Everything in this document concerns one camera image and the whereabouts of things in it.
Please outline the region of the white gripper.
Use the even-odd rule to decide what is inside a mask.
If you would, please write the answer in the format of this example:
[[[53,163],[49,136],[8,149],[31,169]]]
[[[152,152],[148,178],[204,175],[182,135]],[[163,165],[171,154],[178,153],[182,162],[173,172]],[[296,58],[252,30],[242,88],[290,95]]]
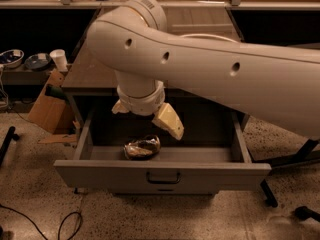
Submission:
[[[112,113],[129,113],[149,116],[155,113],[152,123],[167,131],[176,140],[181,140],[184,134],[184,126],[173,107],[164,102],[164,84],[155,82],[155,90],[144,97],[133,97],[125,94],[117,87],[118,101],[112,107]]]

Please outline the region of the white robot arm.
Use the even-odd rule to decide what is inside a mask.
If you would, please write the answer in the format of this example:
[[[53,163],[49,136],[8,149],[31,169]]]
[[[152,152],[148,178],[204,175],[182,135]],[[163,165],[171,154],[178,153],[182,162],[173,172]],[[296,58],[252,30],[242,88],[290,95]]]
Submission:
[[[87,32],[93,56],[113,69],[115,112],[156,113],[169,84],[295,132],[320,138],[320,56],[299,48],[187,38],[166,31],[156,0],[129,0]]]

